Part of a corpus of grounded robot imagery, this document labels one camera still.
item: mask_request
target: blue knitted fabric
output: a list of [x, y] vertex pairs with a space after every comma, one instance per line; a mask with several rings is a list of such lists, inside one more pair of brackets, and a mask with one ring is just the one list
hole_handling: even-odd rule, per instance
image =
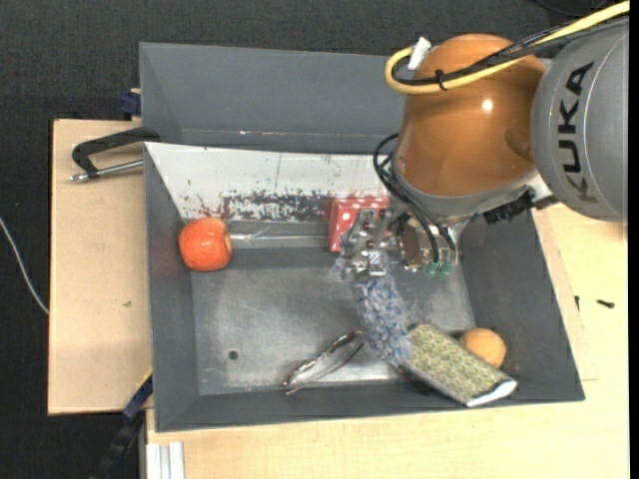
[[364, 336], [375, 354], [391, 365], [408, 359], [410, 341], [403, 326], [404, 303], [392, 275], [356, 280], [352, 291]]

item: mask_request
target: metal tongs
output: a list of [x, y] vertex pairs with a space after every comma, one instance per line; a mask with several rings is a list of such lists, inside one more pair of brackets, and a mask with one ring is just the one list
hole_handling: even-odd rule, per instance
[[317, 358], [298, 367], [284, 382], [286, 394], [293, 394], [346, 365], [364, 345], [361, 330], [354, 330], [336, 339]]

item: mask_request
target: orange fruit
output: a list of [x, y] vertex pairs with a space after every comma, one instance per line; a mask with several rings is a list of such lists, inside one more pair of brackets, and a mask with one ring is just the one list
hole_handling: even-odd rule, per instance
[[472, 328], [459, 338], [460, 342], [479, 358], [483, 358], [497, 369], [506, 357], [506, 344], [494, 331], [488, 328]]
[[229, 228], [213, 217], [193, 220], [178, 236], [184, 264], [193, 271], [215, 271], [231, 262], [233, 248]]

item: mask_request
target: yellow cable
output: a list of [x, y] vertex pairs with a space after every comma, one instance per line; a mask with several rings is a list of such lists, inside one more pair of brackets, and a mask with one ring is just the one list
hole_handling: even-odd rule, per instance
[[[612, 18], [615, 18], [617, 16], [620, 16], [621, 14], [624, 14], [626, 12], [630, 11], [630, 0], [625, 0], [623, 2], [620, 2], [618, 4], [612, 5], [610, 7], [607, 7], [605, 9], [602, 9], [601, 11], [597, 11], [593, 14], [589, 14], [588, 16], [585, 16], [584, 18], [581, 18], [577, 21], [574, 21], [573, 23], [570, 23], [569, 25], [566, 25], [565, 27], [562, 27], [561, 29], [557, 30], [556, 32], [542, 38], [539, 39], [538, 41], [532, 43], [533, 45], [535, 44], [541, 44], [541, 43], [545, 43], [546, 41], [551, 41], [552, 39], [557, 39], [560, 37], [564, 37], [568, 34], [573, 34], [575, 32], [580, 32], [582, 30], [586, 30], [588, 28], [591, 28], [595, 25], [598, 25], [599, 23], [602, 23], [606, 20], [610, 20]], [[397, 80], [395, 80], [392, 77], [392, 70], [395, 67], [395, 65], [397, 64], [397, 62], [399, 62], [401, 59], [405, 58], [405, 57], [409, 57], [410, 55], [412, 55], [412, 50], [413, 47], [409, 46], [407, 48], [404, 48], [403, 50], [398, 51], [397, 53], [395, 53], [394, 55], [392, 55], [389, 59], [388, 62], [386, 62], [386, 65], [384, 67], [384, 72], [383, 72], [383, 76], [384, 79], [386, 80], [386, 83], [395, 91], [403, 93], [403, 94], [409, 94], [409, 95], [417, 95], [417, 94], [433, 94], [435, 92], [438, 92], [441, 90], [441, 88], [439, 87], [439, 84], [431, 84], [431, 85], [407, 85], [404, 84], [402, 82], [398, 82]], [[512, 66], [513, 64], [519, 62], [522, 59], [515, 59], [515, 60], [511, 60], [509, 62], [504, 62], [502, 64], [499, 64], [498, 66], [493, 66], [493, 67], [489, 67], [486, 69], [483, 69], [477, 73], [473, 73], [471, 75], [466, 75], [460, 78], [457, 78], [455, 80], [450, 80], [448, 82], [445, 83], [445, 88], [446, 89], [454, 89], [456, 87], [461, 87], [463, 85], [467, 85], [470, 82], [474, 82], [476, 80], [479, 80], [481, 78], [485, 78], [487, 76], [490, 76], [494, 73], [497, 73], [503, 69], [507, 69], [508, 67]]]

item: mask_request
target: black floor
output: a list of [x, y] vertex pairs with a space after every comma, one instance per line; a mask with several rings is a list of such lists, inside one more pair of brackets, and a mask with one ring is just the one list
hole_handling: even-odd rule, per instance
[[[388, 54], [420, 34], [517, 39], [605, 1], [0, 0], [0, 216], [46, 298], [49, 122], [123, 119], [141, 40]], [[0, 296], [0, 478], [88, 477], [118, 415], [46, 416], [48, 320], [2, 234]]]

